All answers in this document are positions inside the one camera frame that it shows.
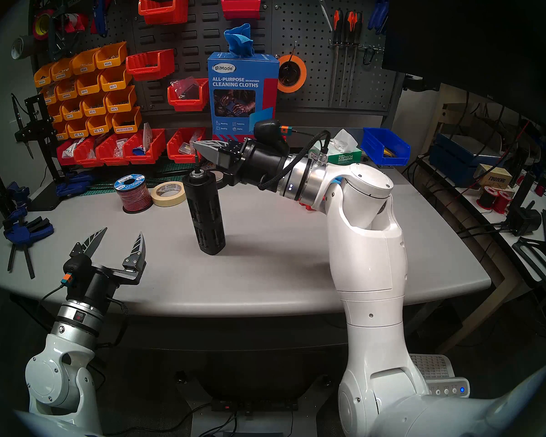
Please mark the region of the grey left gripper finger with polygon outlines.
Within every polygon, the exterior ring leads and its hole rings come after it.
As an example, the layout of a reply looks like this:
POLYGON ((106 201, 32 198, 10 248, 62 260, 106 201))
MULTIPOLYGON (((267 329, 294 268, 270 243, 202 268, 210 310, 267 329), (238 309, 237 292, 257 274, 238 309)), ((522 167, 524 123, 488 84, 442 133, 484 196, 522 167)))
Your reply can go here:
POLYGON ((123 261, 123 270, 125 272, 142 273, 146 265, 145 254, 145 239, 143 233, 140 232, 134 242, 129 256, 123 261))
POLYGON ((104 238, 107 229, 107 227, 104 227, 94 232, 94 234, 91 234, 83 243, 77 242, 69 256, 72 258, 78 255, 85 255, 91 259, 104 238))

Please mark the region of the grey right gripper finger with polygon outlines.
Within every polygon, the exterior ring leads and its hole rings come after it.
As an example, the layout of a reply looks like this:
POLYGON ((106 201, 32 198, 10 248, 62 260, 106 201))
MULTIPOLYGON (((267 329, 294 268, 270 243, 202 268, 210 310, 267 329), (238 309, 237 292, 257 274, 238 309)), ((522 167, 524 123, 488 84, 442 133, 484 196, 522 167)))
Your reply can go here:
POLYGON ((235 140, 197 140, 193 147, 200 153, 232 153, 239 154, 244 147, 244 143, 235 140))
POLYGON ((208 150, 207 159, 220 167, 234 166, 240 159, 240 152, 231 150, 208 150))

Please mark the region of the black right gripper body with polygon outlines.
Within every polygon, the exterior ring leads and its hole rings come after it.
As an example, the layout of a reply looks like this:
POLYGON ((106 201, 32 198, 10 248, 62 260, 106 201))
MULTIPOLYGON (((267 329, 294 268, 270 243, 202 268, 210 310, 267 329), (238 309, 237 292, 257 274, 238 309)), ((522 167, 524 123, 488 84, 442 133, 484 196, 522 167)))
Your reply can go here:
POLYGON ((288 161, 290 147, 284 138, 271 145, 247 138, 243 143, 229 140, 232 161, 227 169, 228 186, 238 183, 257 186, 279 174, 288 161))

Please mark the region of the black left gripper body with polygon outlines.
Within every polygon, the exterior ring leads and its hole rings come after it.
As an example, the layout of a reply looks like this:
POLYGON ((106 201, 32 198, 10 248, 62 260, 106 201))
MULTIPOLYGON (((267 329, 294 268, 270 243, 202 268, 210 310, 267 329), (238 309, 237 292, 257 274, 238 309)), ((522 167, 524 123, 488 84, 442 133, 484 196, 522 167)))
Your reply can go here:
POLYGON ((106 312, 115 291, 122 285, 138 285, 143 272, 125 272, 98 264, 69 263, 68 273, 72 281, 68 285, 68 301, 87 304, 87 307, 106 312))

